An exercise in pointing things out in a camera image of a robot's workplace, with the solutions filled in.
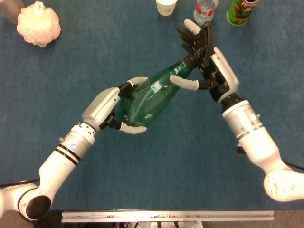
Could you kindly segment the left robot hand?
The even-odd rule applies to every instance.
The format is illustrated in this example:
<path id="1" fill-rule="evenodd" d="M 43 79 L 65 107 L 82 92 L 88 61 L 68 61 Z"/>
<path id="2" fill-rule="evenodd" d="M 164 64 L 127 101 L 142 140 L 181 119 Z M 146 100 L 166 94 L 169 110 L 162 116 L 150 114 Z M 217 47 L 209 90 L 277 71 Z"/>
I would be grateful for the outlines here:
<path id="1" fill-rule="evenodd" d="M 120 100 L 135 86 L 142 84 L 147 77 L 134 77 L 126 83 L 110 87 L 100 92 L 82 114 L 83 122 L 100 131 L 106 127 L 115 128 L 128 134 L 139 134 L 147 131 L 144 126 L 132 127 L 115 119 L 115 108 Z"/>

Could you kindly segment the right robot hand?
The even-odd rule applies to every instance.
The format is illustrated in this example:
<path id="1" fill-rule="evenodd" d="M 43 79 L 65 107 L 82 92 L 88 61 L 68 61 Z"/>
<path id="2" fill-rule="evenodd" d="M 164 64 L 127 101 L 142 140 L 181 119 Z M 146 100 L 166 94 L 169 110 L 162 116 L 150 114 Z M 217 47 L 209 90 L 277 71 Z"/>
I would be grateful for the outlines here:
<path id="1" fill-rule="evenodd" d="M 184 20 L 184 27 L 178 27 L 182 47 L 189 53 L 186 62 L 198 68 L 203 74 L 202 80 L 187 80 L 179 76 L 170 76 L 175 85 L 188 90 L 209 90 L 213 100 L 223 102 L 236 95 L 239 81 L 222 52 L 213 46 L 211 22 L 206 21 L 200 28 L 190 19 Z"/>

